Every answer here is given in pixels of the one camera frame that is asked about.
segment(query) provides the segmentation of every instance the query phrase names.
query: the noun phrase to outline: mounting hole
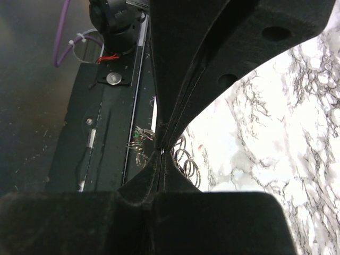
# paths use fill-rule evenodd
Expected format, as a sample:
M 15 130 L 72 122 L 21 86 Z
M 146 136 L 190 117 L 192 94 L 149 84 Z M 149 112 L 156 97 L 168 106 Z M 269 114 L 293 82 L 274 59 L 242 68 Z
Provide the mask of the mounting hole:
M 234 84 L 237 80 L 238 80 L 238 78 L 235 75 L 231 74 L 231 73 L 223 74 L 218 79 L 218 86 L 220 86 L 221 88 L 227 89 L 232 84 Z
M 263 38 L 268 41 L 282 41 L 291 35 L 291 31 L 283 27 L 267 27 L 262 31 Z

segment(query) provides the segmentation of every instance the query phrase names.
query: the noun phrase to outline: silver screw head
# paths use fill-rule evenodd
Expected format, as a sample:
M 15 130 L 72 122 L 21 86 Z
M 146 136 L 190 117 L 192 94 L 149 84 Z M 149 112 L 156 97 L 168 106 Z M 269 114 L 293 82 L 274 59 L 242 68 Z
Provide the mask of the silver screw head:
M 109 73 L 106 81 L 108 84 L 117 85 L 122 81 L 122 76 L 119 73 Z
M 94 123 L 94 121 L 93 121 L 93 119 L 91 119 L 91 118 L 88 118 L 87 120 L 86 120 L 86 124 L 88 124 L 88 125 L 92 125 Z

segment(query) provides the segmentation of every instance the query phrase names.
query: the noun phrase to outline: dark floor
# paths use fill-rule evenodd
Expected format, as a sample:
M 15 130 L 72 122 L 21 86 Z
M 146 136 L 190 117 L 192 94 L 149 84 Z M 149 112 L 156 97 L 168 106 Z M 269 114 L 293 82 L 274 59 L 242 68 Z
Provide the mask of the dark floor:
M 0 196 L 42 191 L 79 62 L 53 67 L 62 0 L 0 3 Z M 71 1 L 62 46 L 92 28 L 88 0 Z

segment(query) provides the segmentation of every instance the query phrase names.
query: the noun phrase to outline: white marble surface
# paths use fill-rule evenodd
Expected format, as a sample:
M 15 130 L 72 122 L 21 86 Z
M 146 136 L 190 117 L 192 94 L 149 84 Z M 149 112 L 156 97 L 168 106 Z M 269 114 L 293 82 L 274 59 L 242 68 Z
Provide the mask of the white marble surface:
M 200 189 L 273 194 L 299 254 L 340 254 L 339 9 L 319 37 L 249 73 L 185 132 Z

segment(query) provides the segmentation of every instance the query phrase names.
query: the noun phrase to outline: metal spring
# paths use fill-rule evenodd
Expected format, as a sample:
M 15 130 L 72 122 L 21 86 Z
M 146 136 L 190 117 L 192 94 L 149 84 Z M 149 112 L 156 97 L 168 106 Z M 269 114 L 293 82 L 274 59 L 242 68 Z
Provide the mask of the metal spring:
M 127 144 L 127 147 L 136 153 L 136 164 L 142 168 L 146 166 L 146 163 L 148 161 L 147 156 L 145 156 L 143 153 L 143 142 L 146 139 L 152 141 L 154 137 L 154 131 L 141 129 L 137 126 L 134 133 L 133 141 Z M 198 165 L 195 163 L 189 152 L 186 151 L 185 147 L 186 139 L 184 135 L 181 135 L 175 147 L 171 151 L 175 159 L 175 164 L 179 168 L 181 173 L 197 188 L 199 188 L 199 186 L 201 185 L 201 174 Z

